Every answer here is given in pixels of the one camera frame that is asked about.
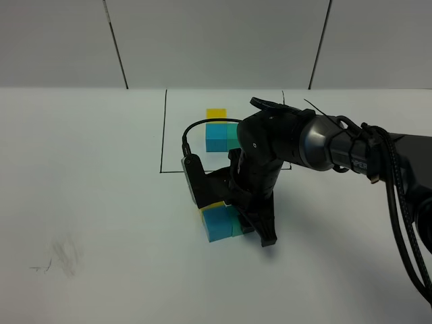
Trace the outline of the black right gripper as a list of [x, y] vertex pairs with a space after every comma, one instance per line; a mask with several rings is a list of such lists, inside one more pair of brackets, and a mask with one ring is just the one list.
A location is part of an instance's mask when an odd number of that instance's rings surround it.
[[230, 190], [243, 234], [256, 232], [261, 246], [277, 241], [273, 188], [285, 162], [304, 165], [300, 135], [316, 113], [256, 97], [250, 104], [259, 112], [237, 126], [241, 152], [234, 163]]

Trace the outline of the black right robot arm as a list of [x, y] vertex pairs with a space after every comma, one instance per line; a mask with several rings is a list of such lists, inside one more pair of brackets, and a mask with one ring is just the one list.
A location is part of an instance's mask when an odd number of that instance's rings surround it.
[[318, 115], [311, 109], [251, 98], [259, 112], [237, 127], [240, 159], [234, 181], [259, 199], [271, 196], [285, 162], [339, 173], [349, 170], [371, 182], [400, 172], [408, 222], [431, 249], [431, 137], [390, 133], [387, 148], [381, 130], [357, 126], [345, 116]]

